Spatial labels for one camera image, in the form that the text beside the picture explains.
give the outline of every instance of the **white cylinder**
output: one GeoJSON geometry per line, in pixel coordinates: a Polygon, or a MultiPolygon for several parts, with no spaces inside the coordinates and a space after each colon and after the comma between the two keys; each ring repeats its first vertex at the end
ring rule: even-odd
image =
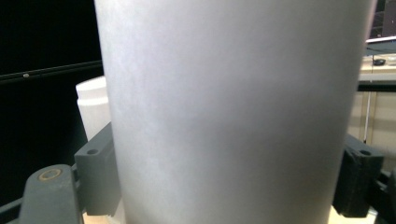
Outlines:
{"type": "Polygon", "coordinates": [[[327,223],[374,4],[95,0],[128,223],[327,223]]]}
{"type": "Polygon", "coordinates": [[[76,86],[78,109],[88,140],[99,133],[111,120],[108,108],[106,78],[96,77],[76,86]]]}

